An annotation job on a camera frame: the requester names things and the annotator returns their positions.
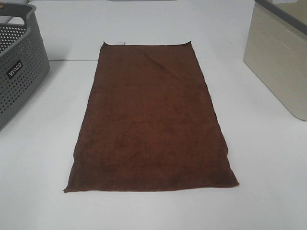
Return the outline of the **brown towel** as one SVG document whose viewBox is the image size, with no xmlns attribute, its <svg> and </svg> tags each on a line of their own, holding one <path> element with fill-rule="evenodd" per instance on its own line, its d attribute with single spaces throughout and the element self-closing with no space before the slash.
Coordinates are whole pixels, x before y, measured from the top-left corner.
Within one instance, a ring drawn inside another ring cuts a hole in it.
<svg viewBox="0 0 307 230">
<path fill-rule="evenodd" d="M 191 42 L 103 43 L 66 193 L 235 187 L 227 155 Z"/>
</svg>

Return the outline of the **grey perforated plastic basket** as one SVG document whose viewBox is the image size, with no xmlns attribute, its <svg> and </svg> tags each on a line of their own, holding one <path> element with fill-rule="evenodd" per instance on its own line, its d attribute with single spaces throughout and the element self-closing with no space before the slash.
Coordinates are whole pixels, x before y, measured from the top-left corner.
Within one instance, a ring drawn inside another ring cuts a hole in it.
<svg viewBox="0 0 307 230">
<path fill-rule="evenodd" d="M 34 94 L 50 70 L 31 4 L 1 3 L 2 16 L 23 24 L 0 25 L 0 126 L 4 127 Z"/>
</svg>

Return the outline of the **beige plastic bin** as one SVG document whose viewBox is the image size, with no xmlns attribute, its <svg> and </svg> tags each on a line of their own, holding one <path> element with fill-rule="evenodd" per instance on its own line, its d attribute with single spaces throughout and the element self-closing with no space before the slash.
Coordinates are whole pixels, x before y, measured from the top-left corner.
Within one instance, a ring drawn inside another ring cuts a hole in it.
<svg viewBox="0 0 307 230">
<path fill-rule="evenodd" d="M 254 3 L 245 64 L 296 118 L 307 119 L 307 2 Z"/>
</svg>

